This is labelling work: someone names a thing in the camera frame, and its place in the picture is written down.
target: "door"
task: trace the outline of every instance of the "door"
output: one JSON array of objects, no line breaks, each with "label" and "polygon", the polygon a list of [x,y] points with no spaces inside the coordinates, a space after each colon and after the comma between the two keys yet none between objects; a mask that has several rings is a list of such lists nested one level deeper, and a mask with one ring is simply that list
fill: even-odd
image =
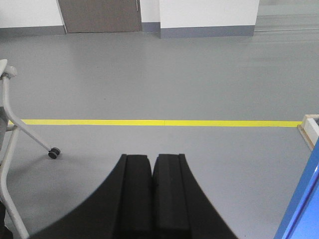
[{"label": "door", "polygon": [[59,0],[68,33],[141,30],[139,0]]}]

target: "black foam padding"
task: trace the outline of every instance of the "black foam padding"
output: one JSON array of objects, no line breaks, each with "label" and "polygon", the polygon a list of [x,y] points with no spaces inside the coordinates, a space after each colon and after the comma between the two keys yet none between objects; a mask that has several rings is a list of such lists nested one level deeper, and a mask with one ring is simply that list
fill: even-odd
[{"label": "black foam padding", "polygon": [[0,202],[0,239],[3,237],[4,234],[4,218],[5,218],[5,206],[2,202]]},{"label": "black foam padding", "polygon": [[152,171],[145,155],[128,155],[122,194],[121,239],[151,239]]},{"label": "black foam padding", "polygon": [[154,167],[153,186],[157,238],[189,239],[190,227],[178,155],[159,155]]},{"label": "black foam padding", "polygon": [[200,188],[184,154],[179,155],[179,163],[183,177],[191,238],[237,239]]},{"label": "black foam padding", "polygon": [[87,200],[31,238],[115,239],[119,227],[126,162],[127,156],[123,154],[106,180]]}]

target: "epoxy floor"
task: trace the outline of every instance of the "epoxy floor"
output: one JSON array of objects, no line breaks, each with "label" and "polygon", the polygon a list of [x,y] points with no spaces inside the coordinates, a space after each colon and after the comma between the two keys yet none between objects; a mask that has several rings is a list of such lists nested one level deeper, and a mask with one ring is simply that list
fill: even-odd
[{"label": "epoxy floor", "polygon": [[[19,71],[11,105],[22,119],[296,121],[318,113],[318,39],[69,34],[0,39],[0,58]],[[33,128],[62,155],[48,159],[21,133],[8,187],[31,234],[89,196],[122,153],[147,154],[152,165],[159,153],[185,153],[234,233],[270,239],[311,153],[297,128]]]}]

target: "yellow tape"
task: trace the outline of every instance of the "yellow tape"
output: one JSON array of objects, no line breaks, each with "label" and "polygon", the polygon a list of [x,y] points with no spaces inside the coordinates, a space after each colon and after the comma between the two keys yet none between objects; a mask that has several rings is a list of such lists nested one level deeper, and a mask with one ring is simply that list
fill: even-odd
[{"label": "yellow tape", "polygon": [[30,125],[128,125],[128,126],[210,126],[210,127],[297,127],[301,121],[264,120],[147,120],[147,119],[24,119]]}]

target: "blue object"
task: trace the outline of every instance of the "blue object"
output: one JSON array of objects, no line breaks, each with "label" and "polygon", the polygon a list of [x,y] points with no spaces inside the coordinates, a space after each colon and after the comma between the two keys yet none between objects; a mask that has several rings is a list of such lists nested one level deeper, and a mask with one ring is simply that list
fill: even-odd
[{"label": "blue object", "polygon": [[274,239],[319,239],[319,140]]}]

